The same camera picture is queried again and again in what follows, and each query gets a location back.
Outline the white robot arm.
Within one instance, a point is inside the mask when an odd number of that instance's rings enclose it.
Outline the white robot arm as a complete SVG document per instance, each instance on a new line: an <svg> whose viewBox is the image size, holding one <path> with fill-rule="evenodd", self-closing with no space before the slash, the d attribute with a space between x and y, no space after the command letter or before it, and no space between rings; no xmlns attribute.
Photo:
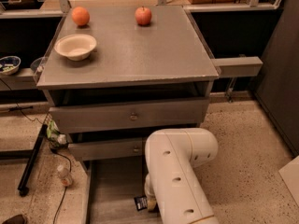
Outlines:
<svg viewBox="0 0 299 224"><path fill-rule="evenodd" d="M163 224L220 224L194 172L217 153L216 137L202 128L163 129L148 137L144 190Z"/></svg>

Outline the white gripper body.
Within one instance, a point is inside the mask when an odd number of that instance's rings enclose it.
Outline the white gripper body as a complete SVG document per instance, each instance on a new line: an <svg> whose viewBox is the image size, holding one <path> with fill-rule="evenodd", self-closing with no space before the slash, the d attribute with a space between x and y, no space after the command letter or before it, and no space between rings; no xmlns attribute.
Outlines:
<svg viewBox="0 0 299 224"><path fill-rule="evenodd" d="M145 184L144 184L144 192L145 192L145 195L147 196L148 200L155 199L155 193L154 193L153 187L150 182L150 175L146 175Z"/></svg>

